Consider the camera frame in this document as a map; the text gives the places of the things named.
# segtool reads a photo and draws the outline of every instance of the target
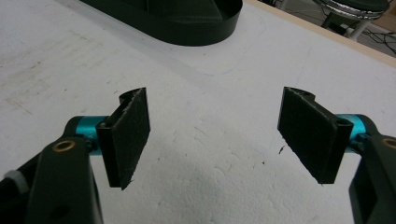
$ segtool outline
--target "white tabletop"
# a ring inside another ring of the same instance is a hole
[[[396,61],[292,20],[249,0],[232,36],[189,48],[77,0],[1,1],[0,174],[72,117],[110,115],[121,93],[147,87],[151,133],[133,183],[111,189],[92,158],[106,223],[352,223],[360,157],[346,154],[321,186],[290,148],[278,154],[283,87],[395,136]]]

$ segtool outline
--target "table surface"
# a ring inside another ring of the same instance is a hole
[[[92,157],[106,223],[352,223],[346,154],[319,185],[276,129],[284,86],[396,135],[396,61],[245,2],[236,30],[199,48],[147,36],[77,0],[0,2],[0,173],[74,116],[109,115],[147,87],[151,133],[124,191]]]

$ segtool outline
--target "white table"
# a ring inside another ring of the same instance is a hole
[[[0,2],[0,173],[74,116],[148,88],[151,133],[125,190],[92,158],[106,223],[352,223],[346,154],[321,186],[276,129],[284,86],[396,135],[396,61],[256,1],[216,45],[174,46],[77,0]]]

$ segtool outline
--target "floor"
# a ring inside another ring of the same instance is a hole
[[[312,22],[318,26],[320,26],[326,19],[325,14],[329,13],[329,11],[326,9],[323,10],[312,0],[289,0],[288,4],[286,5],[286,12],[305,21]],[[378,33],[386,34],[388,32],[389,31],[383,29],[382,27],[370,24],[367,30],[365,30],[365,32],[363,32],[363,34],[358,37],[358,42],[369,48],[376,49],[396,58],[395,35],[386,37],[389,46],[383,42],[384,36],[378,35]]]

